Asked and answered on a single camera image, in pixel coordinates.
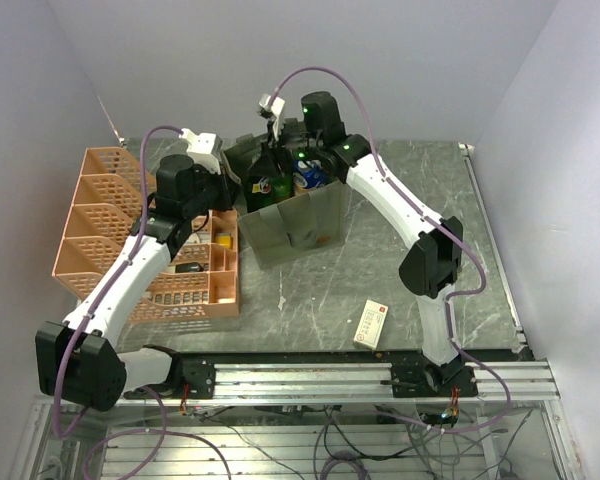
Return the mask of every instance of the black bracket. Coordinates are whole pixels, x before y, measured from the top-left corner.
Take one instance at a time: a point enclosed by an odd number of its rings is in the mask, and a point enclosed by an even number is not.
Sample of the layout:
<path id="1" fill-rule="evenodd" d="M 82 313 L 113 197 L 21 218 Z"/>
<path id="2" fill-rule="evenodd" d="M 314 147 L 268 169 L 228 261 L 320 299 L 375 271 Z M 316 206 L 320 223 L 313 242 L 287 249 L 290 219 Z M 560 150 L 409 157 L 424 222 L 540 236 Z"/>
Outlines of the black bracket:
<path id="1" fill-rule="evenodd" d="M 210 399 L 216 387 L 216 369 L 202 359 L 187 358 L 184 364 L 184 383 L 189 385 L 190 399 Z"/>
<path id="2" fill-rule="evenodd" d="M 40 391 L 53 395 L 62 356 L 74 330 L 45 322 L 36 333 L 36 357 Z M 80 335 L 69 358 L 62 398 L 99 412 L 115 405 L 124 390 L 127 372 L 114 348 L 105 338 Z"/>
<path id="3" fill-rule="evenodd" d="M 430 367 L 424 364 L 424 360 L 410 364 L 392 364 L 391 380 L 383 383 L 391 385 L 394 398 L 451 397 L 454 386 L 458 387 L 460 397 L 478 395 L 472 367 L 463 366 L 444 383 L 435 380 L 434 385 L 431 385 Z"/>

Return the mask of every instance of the metal frame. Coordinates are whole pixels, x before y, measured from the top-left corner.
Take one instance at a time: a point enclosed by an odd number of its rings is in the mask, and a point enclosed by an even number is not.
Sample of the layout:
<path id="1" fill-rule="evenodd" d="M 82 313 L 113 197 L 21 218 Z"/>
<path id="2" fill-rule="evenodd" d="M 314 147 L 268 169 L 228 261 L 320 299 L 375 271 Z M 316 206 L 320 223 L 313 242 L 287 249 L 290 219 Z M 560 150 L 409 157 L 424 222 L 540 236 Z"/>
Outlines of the metal frame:
<path id="1" fill-rule="evenodd" d="M 500 383 L 487 371 L 473 367 L 478 396 L 464 397 L 466 404 L 504 402 Z M 546 361 L 488 362 L 507 382 L 514 401 L 550 401 L 558 388 Z M 395 398 L 390 385 L 390 363 L 332 364 L 216 364 L 212 399 L 192 399 L 191 406 L 328 405 L 328 404 L 447 404 L 448 397 Z M 164 401 L 177 406 L 179 400 Z M 155 400 L 120 399 L 120 406 L 156 406 Z"/>
<path id="2" fill-rule="evenodd" d="M 476 409 L 476 422 L 485 423 L 488 418 L 481 416 L 480 409 Z M 497 448 L 495 442 L 493 441 L 493 437 L 491 436 L 491 429 L 489 427 L 484 427 L 480 429 L 480 436 L 483 437 L 481 440 L 482 443 L 482 451 L 484 453 L 485 463 L 487 465 L 495 465 L 498 463 L 499 455 L 497 453 Z M 487 475 L 489 480 L 497 480 L 498 478 L 498 470 L 491 469 L 487 471 Z"/>
<path id="3" fill-rule="evenodd" d="M 516 304 L 513 302 L 513 295 L 511 294 L 511 287 L 509 286 L 509 281 L 507 280 L 507 276 L 504 273 L 504 265 L 502 264 L 502 257 L 500 256 L 500 252 L 498 250 L 496 239 L 493 235 L 493 229 L 491 228 L 491 223 L 489 223 L 489 217 L 487 216 L 487 210 L 484 206 L 484 201 L 482 200 L 482 194 L 480 193 L 480 187 L 478 186 L 478 181 L 476 179 L 476 174 L 473 170 L 473 164 L 471 163 L 471 152 L 473 151 L 473 147 L 471 145 L 467 145 L 466 143 L 459 143 L 458 147 L 460 148 L 460 153 L 462 154 L 462 159 L 464 160 L 465 166 L 467 167 L 467 171 L 469 172 L 469 178 L 471 179 L 471 185 L 473 186 L 473 190 L 476 194 L 476 199 L 478 200 L 478 207 L 480 208 L 480 213 L 482 213 L 482 219 L 484 220 L 484 224 L 487 227 L 487 233 L 489 234 L 489 240 L 491 242 L 491 248 L 493 249 L 493 256 L 496 259 L 496 265 L 498 266 L 498 273 L 500 274 L 500 280 L 502 280 L 502 286 L 504 287 L 505 294 L 507 296 L 507 301 L 509 302 L 509 307 L 511 308 L 511 315 L 513 316 L 513 322 L 516 327 L 522 328 L 522 324 L 520 323 L 520 317 L 518 316 L 518 310 L 516 309 Z"/>
<path id="4" fill-rule="evenodd" d="M 584 480 L 584 469 L 560 401 L 545 401 L 543 418 L 557 467 L 564 480 Z"/>
<path id="5" fill-rule="evenodd" d="M 37 468 L 44 455 L 44 447 L 49 436 L 51 406 L 33 405 L 25 424 L 18 455 L 14 459 L 9 478 L 29 480 L 37 475 Z"/>

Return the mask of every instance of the white wall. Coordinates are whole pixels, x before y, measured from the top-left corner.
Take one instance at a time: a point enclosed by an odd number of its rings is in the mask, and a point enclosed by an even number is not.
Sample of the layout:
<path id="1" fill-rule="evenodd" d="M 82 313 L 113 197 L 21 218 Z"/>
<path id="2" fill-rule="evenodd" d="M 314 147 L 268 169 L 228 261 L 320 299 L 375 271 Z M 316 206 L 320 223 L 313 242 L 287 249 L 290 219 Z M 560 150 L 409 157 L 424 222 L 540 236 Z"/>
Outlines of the white wall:
<path id="1" fill-rule="evenodd" d="M 39 392 L 35 331 L 72 303 L 51 268 L 84 148 L 114 141 L 51 7 L 0 0 L 0 479 Z"/>
<path id="2" fill-rule="evenodd" d="M 475 143 L 556 0 L 50 0 L 123 136 L 160 123 L 226 137 L 261 131 L 257 102 L 321 64 L 360 90 L 378 136 Z M 296 99 L 335 80 L 304 74 Z"/>
<path id="3" fill-rule="evenodd" d="M 600 479 L 600 0 L 561 0 L 476 147 L 523 325 Z"/>

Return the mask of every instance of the small white box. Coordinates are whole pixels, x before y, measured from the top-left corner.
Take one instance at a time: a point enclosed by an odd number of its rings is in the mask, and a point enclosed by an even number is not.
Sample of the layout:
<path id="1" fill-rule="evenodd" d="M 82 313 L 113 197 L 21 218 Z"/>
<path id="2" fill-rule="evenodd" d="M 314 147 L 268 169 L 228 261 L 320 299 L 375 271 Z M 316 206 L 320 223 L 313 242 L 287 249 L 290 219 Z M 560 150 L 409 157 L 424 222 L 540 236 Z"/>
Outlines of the small white box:
<path id="1" fill-rule="evenodd" d="M 375 350 L 389 307 L 367 300 L 353 343 Z"/>

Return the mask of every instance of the blue can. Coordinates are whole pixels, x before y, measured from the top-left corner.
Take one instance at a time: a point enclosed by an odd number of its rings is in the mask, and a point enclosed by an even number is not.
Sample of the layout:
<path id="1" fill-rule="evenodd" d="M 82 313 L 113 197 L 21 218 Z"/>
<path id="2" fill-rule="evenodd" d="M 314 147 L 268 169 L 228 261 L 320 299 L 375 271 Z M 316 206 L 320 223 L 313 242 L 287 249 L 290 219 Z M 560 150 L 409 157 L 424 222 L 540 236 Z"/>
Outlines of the blue can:
<path id="1" fill-rule="evenodd" d="M 293 183 L 305 190 L 322 187 L 329 181 L 318 160 L 296 160 L 293 167 Z"/>

